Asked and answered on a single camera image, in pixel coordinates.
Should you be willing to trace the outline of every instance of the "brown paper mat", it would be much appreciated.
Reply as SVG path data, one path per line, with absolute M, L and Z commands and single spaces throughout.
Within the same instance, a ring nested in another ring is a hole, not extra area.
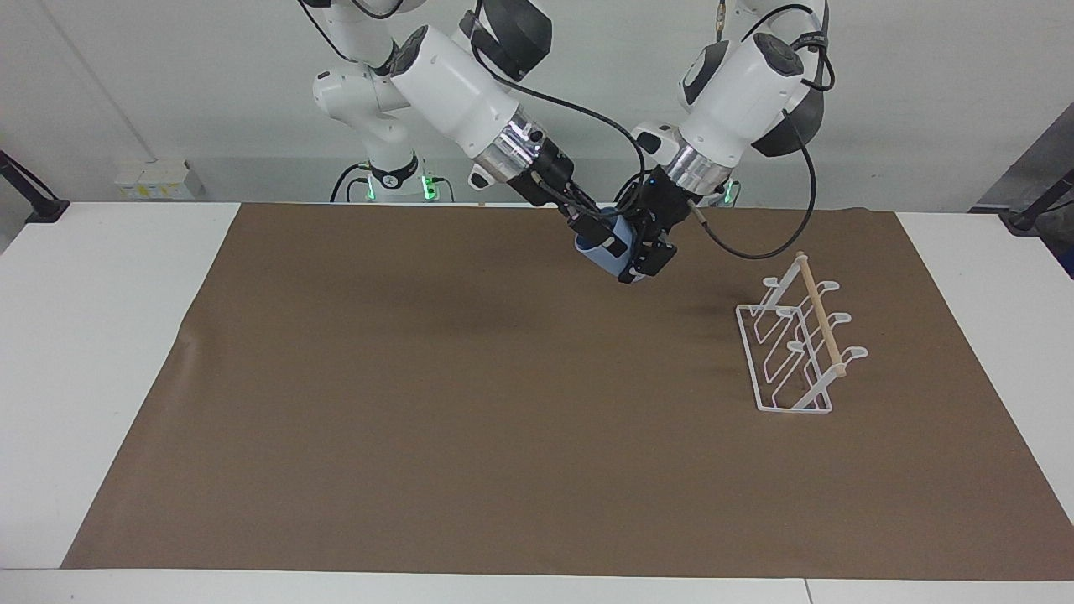
M 63 567 L 1074 579 L 894 215 L 801 242 L 871 351 L 821 417 L 756 411 L 732 312 L 790 256 L 674 240 L 627 287 L 552 211 L 244 205 Z

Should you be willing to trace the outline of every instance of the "wooden rod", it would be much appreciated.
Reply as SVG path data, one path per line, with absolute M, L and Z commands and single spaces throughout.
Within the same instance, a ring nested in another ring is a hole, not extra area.
M 828 357 L 831 358 L 831 366 L 836 368 L 836 375 L 846 377 L 846 365 L 843 363 L 843 356 L 836 344 L 836 334 L 831 332 L 828 325 L 828 312 L 824 310 L 824 301 L 821 300 L 821 292 L 816 289 L 816 281 L 813 278 L 813 271 L 809 268 L 809 257 L 804 251 L 799 251 L 795 262 L 802 270 L 802 277 L 806 282 L 806 289 L 809 291 L 810 300 L 813 301 L 813 312 L 816 313 L 821 323 L 821 335 L 824 336 L 824 345 L 828 349 Z

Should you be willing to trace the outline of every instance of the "wall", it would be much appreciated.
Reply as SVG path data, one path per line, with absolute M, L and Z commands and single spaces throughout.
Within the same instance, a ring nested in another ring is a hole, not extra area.
M 29 213 L 30 206 L 18 197 L 15 189 L 8 186 L 8 183 L 0 183 L 0 251 L 18 234 L 26 218 L 23 214 Z
M 680 119 L 674 84 L 711 41 L 715 3 L 546 0 L 553 54 L 527 84 L 627 126 Z M 0 145 L 60 195 L 114 198 L 113 162 L 151 154 L 189 159 L 214 199 L 324 200 L 339 169 L 362 158 L 350 131 L 313 103 L 313 76 L 338 61 L 294 1 L 8 4 Z M 423 23 L 448 29 L 468 4 L 431 1 L 390 27 L 400 39 Z M 1074 99 L 1064 0 L 831 4 L 839 82 L 811 146 L 823 206 L 964 211 Z M 578 160 L 579 181 L 610 196 L 632 170 L 626 143 L 524 102 Z M 462 183 L 458 149 L 411 111 L 401 115 L 431 167 Z M 738 177 L 743 204 L 804 201 L 797 157 L 750 156 Z M 499 187 L 484 199 L 513 198 Z

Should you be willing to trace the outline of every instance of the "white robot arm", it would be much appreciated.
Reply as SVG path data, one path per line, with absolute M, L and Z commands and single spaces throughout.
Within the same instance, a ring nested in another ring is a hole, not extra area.
M 366 18 L 368 9 L 390 10 L 397 2 L 359 1 Z M 600 208 L 585 195 L 574 182 L 574 162 L 506 94 L 508 87 L 522 89 L 511 81 L 520 82 L 551 51 L 551 20 L 532 0 L 479 0 L 453 39 L 423 26 L 392 47 L 390 61 L 369 68 L 361 92 L 347 92 L 351 84 L 342 75 L 324 75 L 319 102 L 330 115 L 393 144 L 400 141 L 389 135 L 394 130 L 376 120 L 409 104 L 474 160 L 474 188 L 506 183 L 534 205 L 554 204 L 576 232 L 580 253 L 620 282 L 634 283 L 656 275 L 674 256 L 670 229 L 728 179 L 750 145 L 786 155 L 803 149 L 819 128 L 823 92 L 830 88 L 819 84 L 824 66 L 830 73 L 825 0 L 739 1 L 757 13 L 757 25 L 741 43 L 705 48 L 681 86 L 690 112 L 681 125 L 647 123 L 635 130 L 639 157 L 643 149 L 658 166 L 639 173 L 614 208 Z M 374 27 L 349 9 L 340 14 L 357 25 L 348 27 Z M 375 63 L 387 40 L 374 33 L 361 46 L 355 40 L 346 47 Z M 334 91 L 364 100 L 361 106 L 334 103 L 328 98 Z
M 333 119 L 353 128 L 369 158 L 369 187 L 375 198 L 426 197 L 424 160 L 415 153 L 406 126 L 388 112 L 407 101 L 388 78 L 398 46 L 382 19 L 374 15 L 417 9 L 425 0 L 305 0 L 324 8 L 328 34 L 339 54 L 353 64 L 321 72 L 314 81 L 317 105 Z

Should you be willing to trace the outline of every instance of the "black cable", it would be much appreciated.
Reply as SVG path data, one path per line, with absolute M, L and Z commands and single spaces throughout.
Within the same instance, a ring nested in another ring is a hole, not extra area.
M 577 200 L 582 202 L 582 206 L 591 212 L 600 213 L 600 206 L 597 202 L 593 200 L 581 187 L 579 187 L 574 181 L 567 183 L 567 191 Z
M 480 23 L 481 23 L 481 11 L 482 11 L 483 6 L 484 6 L 484 0 L 477 0 L 477 3 L 474 5 L 474 18 L 475 18 L 475 21 L 477 23 L 477 25 L 480 25 Z M 495 80 L 496 82 L 503 84 L 504 86 L 507 86 L 508 88 L 511 88 L 512 90 L 517 90 L 519 92 L 522 92 L 523 95 L 528 95 L 528 96 L 531 96 L 531 97 L 533 97 L 535 99 L 540 99 L 542 101 L 546 101 L 546 102 L 549 102 L 549 103 L 552 103 L 552 104 L 555 104 L 555 105 L 558 105 L 558 106 L 562 106 L 562 107 L 565 107 L 565 109 L 569 109 L 571 111 L 576 111 L 578 113 L 581 113 L 582 115 L 586 115 L 589 117 L 592 117 L 593 119 L 596 119 L 598 121 L 603 121 L 604 124 L 606 124 L 606 125 L 614 128 L 619 133 L 623 134 L 623 136 L 626 136 L 626 140 L 630 142 L 630 146 L 634 147 L 635 153 L 638 155 L 638 163 L 640 166 L 640 168 L 638 170 L 638 174 L 640 174 L 640 173 L 642 173 L 642 172 L 645 171 L 645 154 L 644 154 L 644 152 L 641 149 L 641 146 L 638 144 L 638 141 L 636 141 L 634 139 L 634 136 L 630 135 L 630 132 L 626 128 L 623 128 L 623 126 L 620 125 L 618 121 L 615 121 L 614 119 L 612 119 L 612 118 L 610 118 L 610 117 L 608 117 L 608 116 L 606 116 L 604 114 L 597 113 L 597 112 L 595 112 L 595 111 L 593 111 L 591 109 L 583 107 L 582 105 L 579 105 L 577 103 L 572 103 L 570 101 L 566 101 L 564 99 L 560 99 L 557 97 L 553 97 L 551 95 L 546 95 L 545 92 L 538 92 L 537 90 L 533 90 L 531 88 L 526 88 L 525 86 L 522 86 L 520 84 L 511 82 L 510 80 L 508 80 L 506 77 L 500 76 L 498 73 L 496 73 L 495 71 L 493 71 L 492 68 L 490 68 L 484 62 L 484 59 L 481 58 L 481 52 L 477 48 L 477 43 L 474 42 L 473 38 L 470 39 L 470 51 L 474 53 L 474 58 L 477 60 L 477 62 L 480 63 L 481 67 L 483 67 L 485 69 L 485 71 L 489 72 L 490 75 L 492 75 L 493 80 Z M 630 179 L 627 181 L 627 183 L 632 183 L 632 182 L 638 179 L 638 177 L 639 177 L 638 174 L 635 174 L 634 176 L 632 176 Z M 637 199 L 637 195 L 635 195 L 635 198 L 630 200 L 629 204 L 626 204 L 621 210 L 623 212 L 629 210 L 629 206 L 633 205 L 633 203 L 634 203 L 634 201 L 636 199 Z M 620 203 L 623 200 L 621 200 L 621 199 L 616 199 L 615 200 L 616 206 L 620 205 Z M 618 214 L 608 214 L 606 216 L 610 217 L 610 216 L 615 216 L 615 215 L 618 215 Z
M 572 207 L 577 212 L 581 212 L 582 210 L 584 210 L 584 208 L 582 208 L 582 207 L 580 207 L 578 205 L 578 201 L 577 200 L 570 199 L 566 195 L 564 195 L 564 193 L 562 193 L 562 192 L 553 189 L 552 187 L 548 186 L 548 183 L 546 183 L 545 181 L 541 181 L 541 182 L 537 183 L 537 186 L 540 188 L 540 190 L 547 192 L 548 195 L 550 195 L 550 196 L 554 197 L 556 200 L 558 200 L 560 203 L 563 203 L 563 204 L 565 204 L 565 205 L 567 205 L 569 207 Z
M 753 24 L 753 27 L 750 28 L 750 31 L 745 32 L 745 35 L 742 37 L 742 42 L 745 42 L 746 40 L 749 40 L 749 38 L 751 35 L 753 35 L 753 32 L 757 31 L 758 27 L 760 27 L 760 26 L 765 25 L 766 23 L 768 23 L 768 19 L 774 17 L 775 15 L 778 15 L 780 13 L 784 13 L 786 11 L 802 11 L 802 12 L 804 12 L 807 14 L 810 14 L 810 15 L 813 14 L 813 9 L 810 9 L 806 4 L 784 4 L 784 5 L 780 6 L 779 9 L 773 9 L 773 10 L 769 11 L 767 15 L 760 17 L 760 20 L 758 20 L 757 23 Z
M 642 170 L 641 172 L 638 172 L 634 176 L 630 176 L 629 179 L 623 183 L 623 186 L 619 189 L 619 192 L 615 193 L 615 199 L 621 199 L 624 195 L 626 195 L 626 189 L 629 188 L 629 186 L 633 185 L 635 181 L 644 179 L 645 176 L 652 173 L 653 173 L 652 170 Z
M 447 178 L 445 178 L 442 176 L 437 176 L 437 177 L 433 178 L 433 182 L 434 183 L 447 183 L 448 184 L 448 191 L 451 192 L 451 203 L 455 202 L 455 188 L 453 186 L 451 186 L 451 181 L 449 181 L 449 179 L 447 179 Z
M 297 1 L 299 1 L 299 5 L 302 6 L 302 12 L 306 13 L 306 17 L 309 18 L 309 23 L 314 24 L 314 27 L 317 28 L 318 32 L 320 32 L 321 38 L 323 38 L 324 41 L 329 43 L 329 46 L 332 46 L 332 49 L 335 52 L 335 54 L 338 55 L 340 59 L 343 59 L 343 60 L 345 60 L 345 61 L 347 61 L 349 63 L 357 63 L 357 62 L 359 62 L 359 61 L 355 61 L 355 60 L 351 59 L 347 55 L 344 55 L 343 53 L 340 53 L 339 48 L 336 47 L 335 42 L 332 42 L 332 39 L 329 38 L 329 34 L 325 33 L 323 29 L 321 29 L 321 24 L 317 23 L 317 19 L 314 18 L 314 14 L 309 12 L 309 8 L 306 6 L 306 3 L 303 2 L 302 0 L 297 0 Z
M 828 58 L 828 49 L 823 46 L 815 46 L 818 48 L 817 52 L 821 53 L 821 61 L 824 63 L 825 69 L 828 71 L 828 85 L 822 86 L 819 82 L 813 82 L 812 80 L 802 80 L 802 84 L 809 86 L 814 90 L 821 92 L 827 92 L 836 87 L 836 68 L 831 67 L 831 60 Z
M 351 201 L 350 201 L 350 187 L 352 187 L 354 185 L 354 183 L 362 183 L 364 185 L 368 185 L 369 184 L 369 179 L 368 178 L 359 177 L 359 178 L 354 178 L 353 181 L 347 183 L 347 191 L 346 191 L 347 192 L 347 195 L 346 195 L 347 203 L 351 203 Z
M 335 198 L 337 195 L 339 195 L 339 189 L 343 188 L 343 182 L 346 181 L 347 176 L 349 176 L 350 173 L 355 170 L 366 170 L 365 162 L 362 161 L 360 163 L 349 166 L 346 170 L 343 171 L 343 174 L 339 174 L 339 179 L 336 181 L 336 185 L 332 187 L 332 196 L 329 197 L 329 203 L 335 203 Z
M 406 0 L 398 0 L 397 2 L 395 2 L 395 5 L 392 6 L 392 10 L 388 11 L 387 13 L 384 13 L 382 15 L 378 15 L 377 13 L 374 13 L 373 11 L 371 11 L 371 10 L 366 9 L 365 6 L 363 6 L 361 0 L 350 0 L 350 1 L 355 6 L 358 6 L 359 11 L 362 11 L 363 13 L 365 13 L 365 16 L 367 16 L 369 18 L 377 19 L 377 20 L 383 20 L 383 19 L 387 19 L 388 17 L 394 16 L 395 13 L 400 12 L 400 6 L 403 5 L 403 2 L 406 2 Z
M 698 221 L 701 222 L 701 228 L 703 228 L 705 232 L 708 233 L 709 239 L 714 241 L 716 245 L 719 245 L 720 247 L 724 248 L 724 250 L 745 260 L 766 260 L 768 258 L 774 258 L 780 254 L 786 251 L 787 248 L 794 245 L 795 242 L 798 241 L 798 238 L 801 236 L 802 232 L 806 230 L 806 227 L 809 225 L 810 218 L 813 217 L 813 210 L 816 208 L 816 168 L 813 166 L 813 158 L 810 156 L 809 149 L 806 148 L 806 142 L 802 141 L 802 136 L 801 133 L 798 132 L 798 128 L 795 126 L 793 121 L 790 121 L 790 116 L 787 114 L 786 110 L 784 110 L 783 115 L 787 119 L 787 123 L 790 124 L 790 128 L 795 132 L 795 138 L 798 139 L 798 144 L 801 145 L 802 158 L 806 159 L 806 167 L 809 168 L 809 183 L 810 183 L 809 207 L 806 208 L 806 216 L 802 217 L 801 224 L 798 225 L 798 229 L 796 229 L 794 234 L 790 235 L 790 239 L 788 239 L 787 242 L 781 245 L 780 247 L 777 247 L 775 249 L 769 253 L 745 254 L 724 243 L 720 239 L 720 236 L 716 235 L 716 233 L 712 232 L 712 229 L 709 227 L 709 221 L 705 218 L 705 216 L 699 211 L 695 210 L 694 212 L 694 214 L 697 215 Z

